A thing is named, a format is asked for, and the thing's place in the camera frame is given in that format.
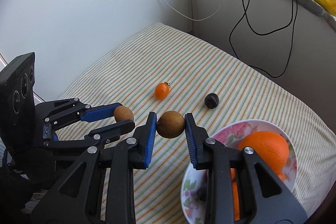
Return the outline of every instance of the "mattress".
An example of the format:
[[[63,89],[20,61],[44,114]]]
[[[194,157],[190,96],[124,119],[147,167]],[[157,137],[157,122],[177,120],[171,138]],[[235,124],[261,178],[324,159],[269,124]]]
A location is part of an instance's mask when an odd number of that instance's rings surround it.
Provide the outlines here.
[[[153,96],[160,82],[171,83],[170,93],[162,101]],[[219,96],[219,105],[213,110],[204,105],[204,97],[211,92]],[[321,204],[336,179],[336,136],[307,105],[231,55],[161,23],[139,32],[98,60],[60,99],[74,97],[92,106],[120,102],[133,111],[136,126],[146,122],[150,111],[158,117],[168,110],[182,115],[192,112],[197,125],[206,128],[210,136],[244,119],[276,124],[296,150],[298,174],[293,193],[308,215]],[[58,131],[58,135],[60,140],[82,139],[90,130],[112,122],[114,118],[79,122]],[[187,223],[180,188],[188,163],[184,134],[175,139],[156,134],[149,168],[134,170],[138,224]]]

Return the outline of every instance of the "orange cherry tomato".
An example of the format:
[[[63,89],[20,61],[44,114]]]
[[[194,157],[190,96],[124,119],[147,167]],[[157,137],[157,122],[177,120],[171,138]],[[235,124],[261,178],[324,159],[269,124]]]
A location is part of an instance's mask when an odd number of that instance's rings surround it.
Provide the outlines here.
[[[169,83],[160,83],[156,86],[154,95],[156,99],[162,100],[167,97],[169,93],[170,84]]]

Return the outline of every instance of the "camera lens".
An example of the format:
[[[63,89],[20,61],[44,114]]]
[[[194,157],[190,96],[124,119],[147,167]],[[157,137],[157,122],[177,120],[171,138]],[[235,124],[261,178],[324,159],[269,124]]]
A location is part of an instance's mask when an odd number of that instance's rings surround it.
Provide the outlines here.
[[[22,92],[22,96],[26,97],[26,95],[28,93],[27,75],[24,75],[24,77],[22,78],[22,81],[21,81],[21,92]]]
[[[33,80],[34,77],[34,69],[33,67],[30,68],[30,72],[29,72],[29,81],[31,82]]]
[[[18,114],[20,110],[20,96],[17,90],[15,90],[14,95],[13,95],[13,108],[14,108],[15,113]]]

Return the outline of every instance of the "brown round fruit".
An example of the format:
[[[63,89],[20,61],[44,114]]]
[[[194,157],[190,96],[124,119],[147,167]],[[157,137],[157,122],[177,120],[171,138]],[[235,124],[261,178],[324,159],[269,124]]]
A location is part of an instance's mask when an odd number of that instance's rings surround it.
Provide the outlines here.
[[[161,137],[173,139],[180,136],[185,128],[183,116],[170,110],[162,114],[156,124],[156,131]]]
[[[118,106],[114,110],[114,118],[116,122],[121,122],[124,120],[134,121],[133,112],[128,107],[125,106]]]

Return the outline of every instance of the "orange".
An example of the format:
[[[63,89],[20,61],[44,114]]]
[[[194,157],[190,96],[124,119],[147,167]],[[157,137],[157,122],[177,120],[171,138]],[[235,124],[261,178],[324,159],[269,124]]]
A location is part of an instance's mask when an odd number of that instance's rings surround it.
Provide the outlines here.
[[[169,83],[160,83],[156,86],[154,95],[156,99],[162,100],[167,97],[169,93],[170,84]]]
[[[281,172],[288,159],[287,142],[274,132],[254,132],[242,139],[237,149],[242,150],[246,146],[252,147],[275,173]]]
[[[282,182],[284,182],[286,179],[286,176],[282,172],[277,173],[277,176],[279,177],[279,179],[281,179]]]
[[[239,197],[238,197],[238,185],[236,178],[236,170],[230,169],[231,171],[231,180],[232,180],[232,196],[233,196],[233,213],[235,221],[240,219],[240,208],[239,208]]]

